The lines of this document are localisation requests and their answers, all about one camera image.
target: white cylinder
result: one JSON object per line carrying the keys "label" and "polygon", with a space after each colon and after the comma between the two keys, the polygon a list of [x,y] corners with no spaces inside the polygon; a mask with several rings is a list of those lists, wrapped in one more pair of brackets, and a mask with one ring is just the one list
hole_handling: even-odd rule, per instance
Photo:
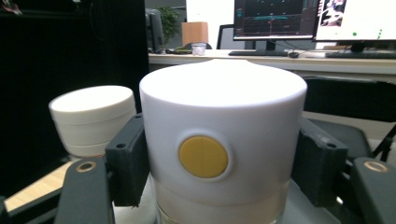
{"label": "white cylinder", "polygon": [[49,103],[65,149],[77,157],[105,154],[107,144],[136,114],[134,93],[122,86],[70,91]]}
{"label": "white cylinder", "polygon": [[271,223],[282,214],[306,84],[281,69],[212,60],[140,83],[155,198],[180,224]]}

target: black wall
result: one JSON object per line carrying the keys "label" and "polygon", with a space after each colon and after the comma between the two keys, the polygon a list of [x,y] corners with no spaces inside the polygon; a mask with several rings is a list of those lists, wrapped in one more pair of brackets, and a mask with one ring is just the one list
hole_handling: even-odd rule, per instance
{"label": "black wall", "polygon": [[27,186],[67,155],[48,109],[53,98],[122,85],[134,91],[141,111],[138,82],[149,72],[144,1],[93,0],[78,11],[72,1],[57,1],[14,1],[22,16],[0,9],[0,195]]}

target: white desk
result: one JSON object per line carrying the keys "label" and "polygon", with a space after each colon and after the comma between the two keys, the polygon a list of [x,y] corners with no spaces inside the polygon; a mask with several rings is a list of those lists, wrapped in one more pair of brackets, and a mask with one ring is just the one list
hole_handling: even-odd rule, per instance
{"label": "white desk", "polygon": [[201,63],[212,59],[239,59],[289,70],[299,76],[360,77],[396,83],[396,60],[326,59],[324,52],[305,52],[289,57],[229,56],[231,50],[207,49],[205,56],[150,54],[150,71],[172,65]]}

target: yellow dot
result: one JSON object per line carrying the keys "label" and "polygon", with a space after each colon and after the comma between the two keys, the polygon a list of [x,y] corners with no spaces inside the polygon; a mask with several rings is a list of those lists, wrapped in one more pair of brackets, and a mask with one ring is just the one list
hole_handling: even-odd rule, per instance
{"label": "yellow dot", "polygon": [[228,155],[224,147],[206,136],[194,136],[185,140],[180,146],[178,156],[186,170],[201,178],[221,175],[228,165]]}

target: computer monitor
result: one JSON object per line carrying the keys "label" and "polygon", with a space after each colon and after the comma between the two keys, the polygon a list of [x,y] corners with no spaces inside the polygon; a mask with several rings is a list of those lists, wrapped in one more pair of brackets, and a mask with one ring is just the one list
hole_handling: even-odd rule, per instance
{"label": "computer monitor", "polygon": [[396,42],[395,8],[395,0],[320,0],[314,41],[348,43],[353,52]]}
{"label": "computer monitor", "polygon": [[318,0],[234,0],[233,40],[312,39]]}
{"label": "computer monitor", "polygon": [[161,12],[158,9],[146,8],[146,27],[148,47],[152,50],[160,49],[163,42],[163,24]]}

